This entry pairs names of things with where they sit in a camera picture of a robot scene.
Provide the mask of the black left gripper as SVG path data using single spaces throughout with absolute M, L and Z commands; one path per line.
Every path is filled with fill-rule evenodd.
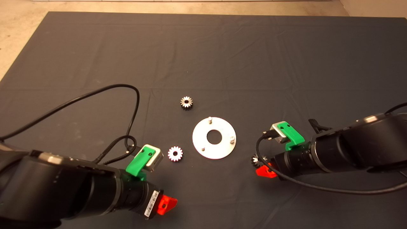
M 152 219 L 157 214 L 165 215 L 178 203 L 176 198 L 163 196 L 163 189 L 125 171 L 120 180 L 121 192 L 116 210 L 129 210 L 145 219 Z

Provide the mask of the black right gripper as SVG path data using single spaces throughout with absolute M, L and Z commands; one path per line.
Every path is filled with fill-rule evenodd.
M 318 173 L 318 166 L 311 154 L 310 142 L 304 142 L 291 150 L 273 156 L 272 165 L 280 173 L 291 178 Z M 256 175 L 265 178 L 276 178 L 276 173 L 266 165 L 257 168 Z

